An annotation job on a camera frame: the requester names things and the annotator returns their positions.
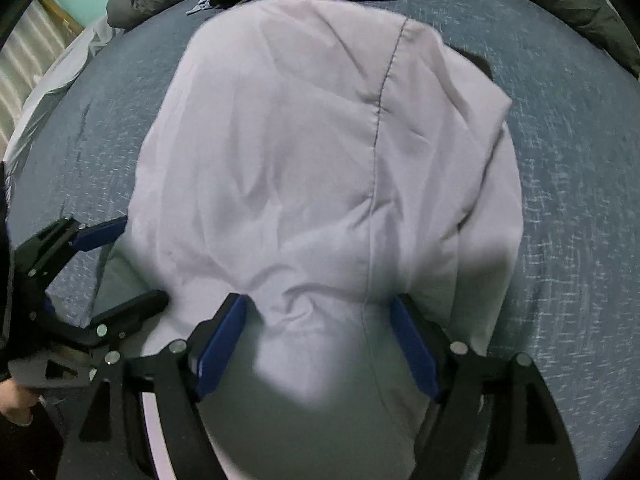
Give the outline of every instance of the gray bed sheet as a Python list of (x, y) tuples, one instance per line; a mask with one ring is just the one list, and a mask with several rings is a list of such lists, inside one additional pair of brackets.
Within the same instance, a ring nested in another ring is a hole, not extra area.
[[(60, 215), (126, 213), (136, 160), (189, 38), (215, 11), (172, 7), (111, 41), (34, 142), (9, 216), (14, 243)], [(527, 0), (373, 4), (486, 58), (511, 98), (524, 194), (520, 256), (491, 352), (528, 351), (561, 410), (585, 480), (602, 479), (640, 424), (640, 84)], [(86, 323), (97, 251), (52, 284)]]

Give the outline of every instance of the white garment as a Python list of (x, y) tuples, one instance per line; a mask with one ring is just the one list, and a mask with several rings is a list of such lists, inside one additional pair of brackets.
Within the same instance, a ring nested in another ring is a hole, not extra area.
[(408, 478), (427, 399), (388, 305), (486, 350), (522, 234), (509, 106), (432, 28), (357, 4), (260, 0), (194, 35), (120, 245), (173, 298), (144, 353), (255, 301), (200, 405), (230, 479)]

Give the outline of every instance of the bed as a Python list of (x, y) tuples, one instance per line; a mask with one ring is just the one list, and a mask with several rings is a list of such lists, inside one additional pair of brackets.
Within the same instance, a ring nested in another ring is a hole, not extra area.
[[(15, 175), (18, 244), (59, 216), (125, 214), (136, 161), (191, 35), (216, 10), (186, 0), (118, 35), (78, 77)], [(484, 57), (513, 99), (508, 125), (524, 236), (490, 352), (527, 351), (568, 428), (581, 475), (601, 479), (640, 424), (640, 84), (603, 50), (527, 0), (368, 5), (433, 25)], [(104, 254), (80, 254), (50, 288), (84, 324)]]

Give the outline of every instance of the blue gripper pad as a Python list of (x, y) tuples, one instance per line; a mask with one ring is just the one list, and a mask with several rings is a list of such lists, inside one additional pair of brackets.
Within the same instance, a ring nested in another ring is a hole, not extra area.
[(86, 253), (106, 244), (114, 243), (127, 227), (127, 217), (109, 220), (78, 231), (76, 238), (69, 242), (76, 251)]
[(248, 296), (229, 294), (213, 319), (199, 323), (191, 333), (188, 364), (196, 377), (194, 392), (200, 400), (220, 384), (244, 329), (250, 301)]
[(420, 336), (405, 301), (405, 296), (394, 298), (390, 311), (391, 328), (396, 334), (396, 339), (418, 389), (431, 399), (436, 400), (442, 392), (438, 383), (436, 359)]

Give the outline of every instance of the wooden trim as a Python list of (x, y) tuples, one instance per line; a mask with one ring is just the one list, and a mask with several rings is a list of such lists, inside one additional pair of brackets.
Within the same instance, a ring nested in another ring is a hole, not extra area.
[(38, 1), (42, 4), (44, 9), (49, 14), (52, 14), (55, 18), (60, 20), (60, 22), (62, 22), (62, 25), (68, 28), (68, 30), (71, 31), (74, 37), (80, 34), (84, 30), (84, 27), (80, 25), (80, 23), (76, 22), (76, 20), (73, 19), (71, 14), (69, 14), (68, 12), (66, 12), (65, 9), (60, 7), (55, 0), (38, 0)]

